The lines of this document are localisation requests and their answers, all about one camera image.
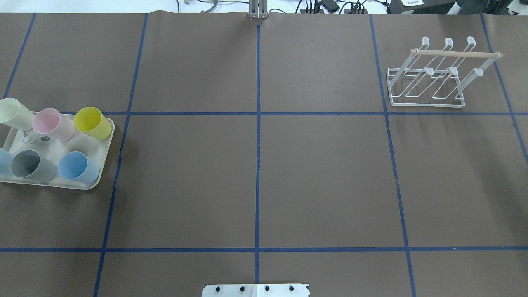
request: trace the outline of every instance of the wooden dowel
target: wooden dowel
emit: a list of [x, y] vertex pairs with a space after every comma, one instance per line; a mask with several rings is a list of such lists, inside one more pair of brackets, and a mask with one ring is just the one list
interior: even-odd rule
[[420, 55], [439, 55], [441, 57], [466, 57], [466, 58], [485, 58], [485, 59], [495, 59], [497, 54], [499, 58], [502, 58], [504, 54], [495, 52], [495, 53], [479, 53], [479, 52], [457, 52], [457, 51], [435, 51], [435, 50], [418, 50], [412, 49], [411, 54], [420, 54]]

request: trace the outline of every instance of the light blue cup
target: light blue cup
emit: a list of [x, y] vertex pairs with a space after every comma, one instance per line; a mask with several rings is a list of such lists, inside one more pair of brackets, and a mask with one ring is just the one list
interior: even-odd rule
[[5, 149], [0, 148], [0, 174], [11, 175], [11, 162], [13, 161], [12, 154], [9, 154]]
[[68, 153], [57, 169], [62, 178], [71, 181], [93, 183], [99, 178], [99, 167], [81, 152]]

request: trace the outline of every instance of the tray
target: tray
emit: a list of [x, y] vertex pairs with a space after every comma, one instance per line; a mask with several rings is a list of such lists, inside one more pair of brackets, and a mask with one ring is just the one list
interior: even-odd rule
[[[74, 115], [63, 115], [73, 125]], [[57, 173], [57, 175], [47, 182], [37, 182], [27, 179], [18, 178], [14, 175], [0, 175], [0, 182], [7, 183], [19, 183], [19, 184], [31, 184], [31, 185], [43, 185], [45, 187], [56, 187], [56, 188], [67, 188], [77, 190], [90, 190], [93, 189], [101, 180], [102, 171], [105, 167], [106, 157], [108, 150], [110, 149], [110, 143], [114, 137], [114, 131], [116, 125], [110, 118], [106, 118], [110, 121], [112, 126], [112, 132], [110, 137], [105, 140], [97, 140], [90, 137], [83, 132], [75, 129], [73, 137], [68, 141], [60, 141], [50, 138], [45, 135], [38, 134], [34, 130], [21, 131], [15, 128], [11, 128], [9, 135], [4, 144], [4, 149], [13, 155], [18, 154], [25, 150], [35, 150], [40, 153], [44, 158], [50, 160], [53, 164], [58, 165], [59, 161], [69, 152], [82, 152], [89, 159], [95, 162], [99, 167], [99, 177], [93, 183], [81, 183], [63, 179]]]

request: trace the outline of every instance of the white label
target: white label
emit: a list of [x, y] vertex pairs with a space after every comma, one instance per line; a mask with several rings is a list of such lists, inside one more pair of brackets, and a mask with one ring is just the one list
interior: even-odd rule
[[423, 0], [401, 0], [404, 6], [417, 6], [422, 5]]

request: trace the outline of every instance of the pink cup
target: pink cup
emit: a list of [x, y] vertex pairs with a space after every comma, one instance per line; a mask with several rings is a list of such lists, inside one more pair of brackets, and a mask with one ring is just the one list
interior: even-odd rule
[[33, 129], [58, 140], [68, 140], [75, 132], [73, 124], [54, 108], [41, 110], [33, 119]]

